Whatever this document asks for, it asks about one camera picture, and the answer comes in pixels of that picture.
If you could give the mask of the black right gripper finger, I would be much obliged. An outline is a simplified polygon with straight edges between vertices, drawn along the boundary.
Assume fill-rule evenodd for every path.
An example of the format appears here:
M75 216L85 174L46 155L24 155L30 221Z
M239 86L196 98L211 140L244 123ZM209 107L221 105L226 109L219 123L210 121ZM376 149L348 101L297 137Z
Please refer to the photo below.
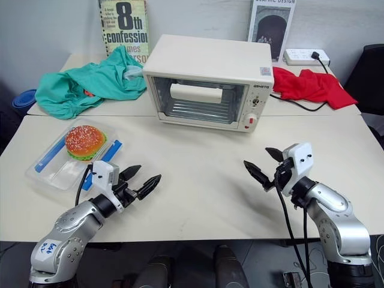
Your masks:
M265 191L269 191L274 188L274 183L258 168L255 164L244 160L243 161L246 170L249 174L259 182Z
M277 148L265 148L267 153L277 162L281 163L284 161L283 152Z

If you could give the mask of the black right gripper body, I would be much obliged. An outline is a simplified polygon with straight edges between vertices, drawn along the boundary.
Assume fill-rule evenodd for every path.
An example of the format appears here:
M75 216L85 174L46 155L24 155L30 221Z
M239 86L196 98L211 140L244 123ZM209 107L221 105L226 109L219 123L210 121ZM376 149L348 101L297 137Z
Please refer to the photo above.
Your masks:
M276 168L274 174L274 185L277 190L291 190L292 185L288 185L292 178L292 169L294 168L294 162L292 158L283 160Z

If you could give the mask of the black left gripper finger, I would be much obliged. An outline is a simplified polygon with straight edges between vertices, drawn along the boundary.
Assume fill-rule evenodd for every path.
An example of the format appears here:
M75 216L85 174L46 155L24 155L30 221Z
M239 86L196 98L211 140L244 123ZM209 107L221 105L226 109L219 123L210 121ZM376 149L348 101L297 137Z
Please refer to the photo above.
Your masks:
M161 175L156 175L151 178L149 178L143 186L136 191L137 198L139 200L143 200L146 196L148 196L158 185L158 183L161 180Z
M119 173L119 178L123 181L129 181L139 171L141 165L130 166Z

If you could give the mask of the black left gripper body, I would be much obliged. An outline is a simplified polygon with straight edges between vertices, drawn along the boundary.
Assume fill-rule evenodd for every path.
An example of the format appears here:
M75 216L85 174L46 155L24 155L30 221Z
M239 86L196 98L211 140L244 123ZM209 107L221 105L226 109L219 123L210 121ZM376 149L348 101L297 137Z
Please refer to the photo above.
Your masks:
M129 206L140 193L140 189L132 190L128 187L128 182L123 179L118 179L116 185L113 186L113 194L119 200L123 207Z

